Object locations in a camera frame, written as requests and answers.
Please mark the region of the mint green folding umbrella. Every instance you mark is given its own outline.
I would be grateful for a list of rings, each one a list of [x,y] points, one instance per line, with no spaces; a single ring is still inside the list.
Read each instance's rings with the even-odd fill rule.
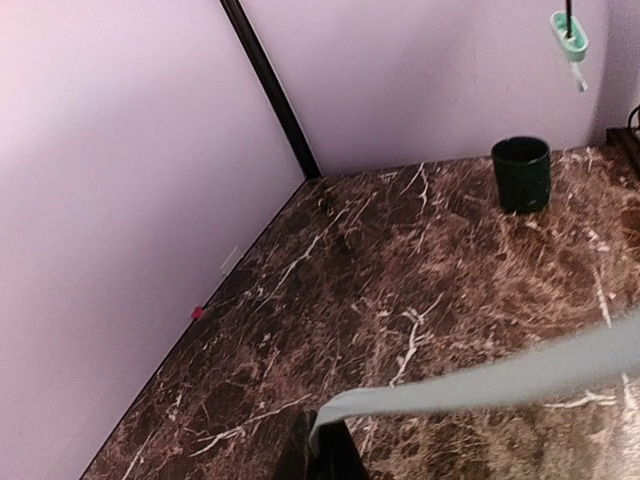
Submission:
[[[579,63],[586,57],[589,40],[574,18],[572,1],[550,17],[554,38],[571,66],[579,92],[588,89]],[[638,128],[629,115],[625,128],[606,130],[606,145],[623,155],[624,165],[639,179]],[[561,338],[541,351],[525,353],[491,364],[388,387],[357,388],[337,394],[317,412],[309,444],[319,454],[319,429],[352,417],[426,414],[459,409],[516,405],[547,395],[575,390],[610,378],[617,373],[639,370],[639,307],[623,320],[593,329],[573,338]]]

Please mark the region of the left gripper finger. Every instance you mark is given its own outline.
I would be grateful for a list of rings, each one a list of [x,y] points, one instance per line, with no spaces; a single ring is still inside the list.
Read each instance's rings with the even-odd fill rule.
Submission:
[[[354,440],[344,421],[319,429],[320,453],[313,453],[309,434],[316,412],[303,411],[276,463],[274,480],[369,480]]]

